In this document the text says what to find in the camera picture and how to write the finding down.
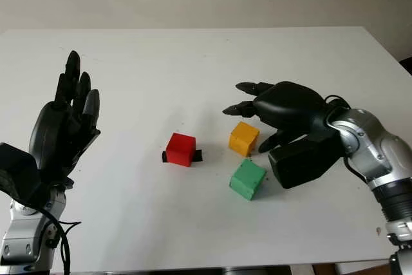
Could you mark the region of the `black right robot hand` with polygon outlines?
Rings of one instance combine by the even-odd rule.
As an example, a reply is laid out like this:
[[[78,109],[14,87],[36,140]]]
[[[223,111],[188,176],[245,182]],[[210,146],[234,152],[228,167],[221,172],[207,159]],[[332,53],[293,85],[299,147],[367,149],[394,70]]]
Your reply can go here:
[[[236,88],[253,95],[254,100],[229,106],[223,113],[244,118],[257,116],[263,123],[277,129],[260,144],[260,153],[323,130],[326,115],[334,108],[316,91],[294,82],[241,82],[236,84]]]

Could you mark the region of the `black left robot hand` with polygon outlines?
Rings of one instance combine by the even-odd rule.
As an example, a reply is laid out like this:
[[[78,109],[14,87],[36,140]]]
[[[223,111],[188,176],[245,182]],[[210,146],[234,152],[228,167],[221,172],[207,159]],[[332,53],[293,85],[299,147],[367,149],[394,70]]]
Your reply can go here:
[[[29,153],[45,184],[73,187],[69,174],[100,135],[99,111],[99,91],[91,89],[91,78],[80,71],[80,56],[73,50],[59,75],[54,100],[40,111],[30,137]]]

